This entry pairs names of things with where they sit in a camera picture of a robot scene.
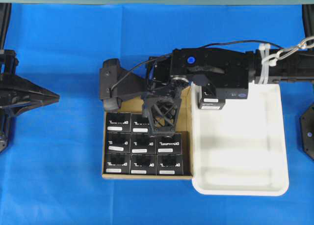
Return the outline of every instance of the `white tray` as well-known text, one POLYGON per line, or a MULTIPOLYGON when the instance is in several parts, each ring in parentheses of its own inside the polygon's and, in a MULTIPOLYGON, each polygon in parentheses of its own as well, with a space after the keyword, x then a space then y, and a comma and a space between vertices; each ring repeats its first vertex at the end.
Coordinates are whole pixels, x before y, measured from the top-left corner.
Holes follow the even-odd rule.
POLYGON ((249 84, 247 100, 199 110, 192 84, 194 188, 206 195, 280 196, 289 186, 280 87, 249 84))

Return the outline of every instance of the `black metal frame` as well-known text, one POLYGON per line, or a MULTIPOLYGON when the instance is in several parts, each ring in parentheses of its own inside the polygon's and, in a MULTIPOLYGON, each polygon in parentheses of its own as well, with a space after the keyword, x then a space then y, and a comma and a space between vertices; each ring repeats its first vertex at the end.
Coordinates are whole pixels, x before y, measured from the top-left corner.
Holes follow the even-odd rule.
POLYGON ((314 104, 300 117, 303 151, 314 160, 314 104))
POLYGON ((314 4, 302 5, 302 19, 303 19, 305 37, 313 36, 314 35, 314 4))
POLYGON ((8 145, 12 118, 59 101, 59 95, 15 75, 19 61, 13 50, 2 50, 11 4, 0 4, 0 152, 8 145))

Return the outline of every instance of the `blue tablecloth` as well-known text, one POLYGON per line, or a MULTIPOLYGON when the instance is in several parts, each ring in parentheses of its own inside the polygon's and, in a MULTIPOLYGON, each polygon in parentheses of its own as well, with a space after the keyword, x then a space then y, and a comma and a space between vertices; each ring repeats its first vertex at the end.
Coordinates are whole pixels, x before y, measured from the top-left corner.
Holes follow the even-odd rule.
POLYGON ((0 155, 0 224, 313 224, 314 161, 300 151, 298 120, 314 99, 309 83, 281 84, 290 180, 281 197, 205 196, 191 181, 101 177, 105 59, 130 68, 174 48, 242 39, 287 47, 303 37, 301 6, 13 5, 5 47, 17 52, 17 74, 61 99, 13 126, 0 155))

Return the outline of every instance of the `cardboard box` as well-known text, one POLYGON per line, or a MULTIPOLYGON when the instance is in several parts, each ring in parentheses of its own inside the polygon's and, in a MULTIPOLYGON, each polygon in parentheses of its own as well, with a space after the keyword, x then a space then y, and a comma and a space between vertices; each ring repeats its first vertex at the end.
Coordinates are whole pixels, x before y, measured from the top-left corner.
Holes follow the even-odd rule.
POLYGON ((131 155, 131 174, 156 175, 156 155, 131 155))
POLYGON ((131 134, 132 154, 156 154, 156 138, 149 134, 131 134))
POLYGON ((131 133, 107 132, 106 152, 107 153, 130 153, 131 133))
POLYGON ((130 113, 108 113, 106 115, 106 128, 108 132, 130 132, 131 114, 130 113))
POLYGON ((157 155, 158 175, 183 175, 182 155, 157 155))
POLYGON ((182 155, 181 134, 176 133, 172 137, 157 137, 157 154, 182 155))
POLYGON ((226 100, 217 99, 209 93, 205 87, 199 87, 199 108, 201 110, 221 110, 226 104, 226 100))
POLYGON ((148 118, 144 118, 141 113, 132 113, 131 131, 132 133, 148 133, 150 131, 148 118))
MULTIPOLYGON (((105 158, 105 137, 106 129, 104 126, 104 144, 103 144, 103 168, 102 177, 103 178, 123 178, 123 179, 191 179, 193 172, 193 141, 192 141, 192 119, 191 119, 191 92, 190 87, 187 87, 182 91, 181 99, 181 109, 179 113, 179 119, 176 126, 176 131, 180 132, 182 135, 182 148, 183 148, 183 175, 136 175, 136 174, 111 174, 106 173, 104 165, 106 163, 105 158)), ((119 112, 125 113, 142 113, 143 100, 140 97, 136 97, 132 100, 125 101, 122 103, 119 112)))
POLYGON ((106 173, 129 174, 130 154, 106 154, 103 167, 106 173))

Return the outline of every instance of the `cardboard tray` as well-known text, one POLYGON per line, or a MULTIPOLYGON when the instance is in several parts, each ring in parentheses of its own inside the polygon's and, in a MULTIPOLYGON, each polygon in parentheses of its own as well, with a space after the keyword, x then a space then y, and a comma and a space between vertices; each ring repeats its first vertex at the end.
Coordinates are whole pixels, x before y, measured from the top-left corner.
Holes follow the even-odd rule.
MULTIPOLYGON (((187 87, 182 91, 182 104, 177 122, 176 132, 182 134, 183 147, 183 171, 184 175, 138 175, 138 174, 112 174, 104 171, 105 165, 105 142, 106 142, 106 114, 104 117, 104 140, 103 140, 103 164, 102 177, 107 179, 192 179, 193 172, 193 137, 192 137, 192 117, 191 117, 191 88, 187 87)), ((122 103, 121 109, 117 112, 121 113, 142 113, 143 100, 136 97, 122 103)))

